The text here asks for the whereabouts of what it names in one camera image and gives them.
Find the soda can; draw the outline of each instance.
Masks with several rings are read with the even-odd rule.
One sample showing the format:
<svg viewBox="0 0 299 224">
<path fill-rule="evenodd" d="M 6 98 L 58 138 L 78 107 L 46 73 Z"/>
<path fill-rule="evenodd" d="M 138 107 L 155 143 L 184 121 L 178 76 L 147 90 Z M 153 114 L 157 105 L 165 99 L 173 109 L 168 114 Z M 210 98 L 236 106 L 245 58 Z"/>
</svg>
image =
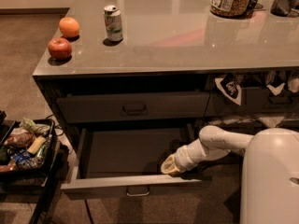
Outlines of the soda can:
<svg viewBox="0 0 299 224">
<path fill-rule="evenodd" d="M 104 20 L 109 41 L 122 40 L 121 12 L 115 5 L 104 7 Z"/>
</svg>

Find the drawer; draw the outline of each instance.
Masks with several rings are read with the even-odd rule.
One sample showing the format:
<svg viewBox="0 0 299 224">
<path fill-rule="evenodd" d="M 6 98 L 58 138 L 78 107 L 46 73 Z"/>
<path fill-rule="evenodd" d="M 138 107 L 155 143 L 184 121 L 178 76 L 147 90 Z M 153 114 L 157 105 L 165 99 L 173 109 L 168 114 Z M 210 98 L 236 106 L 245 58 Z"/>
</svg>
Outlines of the drawer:
<svg viewBox="0 0 299 224">
<path fill-rule="evenodd" d="M 205 113 L 208 93 L 199 91 L 80 95 L 59 98 L 67 123 L 197 118 Z"/>
<path fill-rule="evenodd" d="M 188 140 L 190 126 L 161 129 L 97 131 L 83 129 L 77 162 L 62 191 L 71 199 L 146 196 L 194 192 L 209 177 L 191 173 L 171 176 L 160 165 Z"/>
<path fill-rule="evenodd" d="M 297 112 L 298 97 L 273 96 L 268 89 L 242 88 L 242 103 L 236 105 L 221 93 L 212 92 L 206 108 L 206 116 L 229 116 L 268 112 Z"/>
</svg>

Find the floor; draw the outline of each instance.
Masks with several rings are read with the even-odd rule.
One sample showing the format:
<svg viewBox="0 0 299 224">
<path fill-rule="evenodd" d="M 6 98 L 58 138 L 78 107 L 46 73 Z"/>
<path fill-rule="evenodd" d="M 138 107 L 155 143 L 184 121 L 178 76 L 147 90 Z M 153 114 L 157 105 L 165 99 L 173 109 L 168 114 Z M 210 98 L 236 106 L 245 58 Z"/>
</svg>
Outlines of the floor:
<svg viewBox="0 0 299 224">
<path fill-rule="evenodd" d="M 31 75 L 60 18 L 59 14 L 0 15 L 0 110 L 6 111 L 7 119 L 51 115 Z M 93 222 L 238 223 L 239 165 L 216 165 L 206 169 L 205 175 L 211 175 L 212 181 L 196 193 L 88 200 Z M 51 223 L 90 223 L 83 200 L 73 201 L 59 194 Z M 0 194 L 0 223 L 28 223 L 35 206 L 25 197 L 14 200 Z"/>
</svg>

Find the gray countertop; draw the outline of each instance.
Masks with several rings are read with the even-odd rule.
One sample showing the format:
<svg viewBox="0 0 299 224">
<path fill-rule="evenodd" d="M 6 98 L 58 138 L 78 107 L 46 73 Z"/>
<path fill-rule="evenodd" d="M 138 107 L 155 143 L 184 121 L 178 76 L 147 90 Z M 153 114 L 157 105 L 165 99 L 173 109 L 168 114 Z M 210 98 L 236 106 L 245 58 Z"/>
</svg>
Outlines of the gray countertop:
<svg viewBox="0 0 299 224">
<path fill-rule="evenodd" d="M 45 50 L 34 76 L 298 67 L 299 17 L 275 16 L 270 13 L 273 0 L 259 0 L 263 9 L 251 18 L 225 19 L 210 13 L 210 1 L 76 0 L 67 13 L 80 24 L 72 58 L 58 63 Z M 108 4 L 121 11 L 124 39 L 116 46 L 104 42 L 103 8 Z"/>
</svg>

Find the black cable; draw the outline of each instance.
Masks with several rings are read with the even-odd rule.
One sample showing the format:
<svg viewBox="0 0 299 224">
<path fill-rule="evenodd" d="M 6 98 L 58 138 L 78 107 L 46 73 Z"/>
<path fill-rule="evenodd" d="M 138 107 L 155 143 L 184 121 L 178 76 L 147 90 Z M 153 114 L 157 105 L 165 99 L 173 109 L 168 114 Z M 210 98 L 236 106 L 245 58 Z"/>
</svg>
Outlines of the black cable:
<svg viewBox="0 0 299 224">
<path fill-rule="evenodd" d="M 91 209 L 90 209 L 90 206 L 88 205 L 86 199 L 84 199 L 84 203 L 85 203 L 85 207 L 86 207 L 88 218 L 91 221 L 91 224 L 94 224 L 94 222 L 93 222 L 93 216 L 92 216 L 92 213 L 91 213 Z"/>
</svg>

